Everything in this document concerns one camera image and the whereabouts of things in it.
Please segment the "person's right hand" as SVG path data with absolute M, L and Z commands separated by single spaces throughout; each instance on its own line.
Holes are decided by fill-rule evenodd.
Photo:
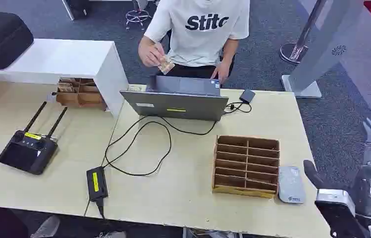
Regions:
M 160 42 L 154 42 L 143 36 L 138 46 L 138 55 L 145 66 L 154 67 L 161 65 L 165 53 Z

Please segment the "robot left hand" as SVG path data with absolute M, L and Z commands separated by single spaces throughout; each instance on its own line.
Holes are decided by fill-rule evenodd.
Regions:
M 56 215 L 48 217 L 39 228 L 30 235 L 31 238 L 51 238 L 59 228 L 60 219 Z

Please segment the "person's left hand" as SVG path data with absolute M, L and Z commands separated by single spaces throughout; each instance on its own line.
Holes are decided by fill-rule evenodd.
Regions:
M 231 60 L 222 60 L 215 68 L 211 75 L 211 79 L 217 78 L 220 84 L 223 84 L 229 77 L 229 70 L 231 66 Z

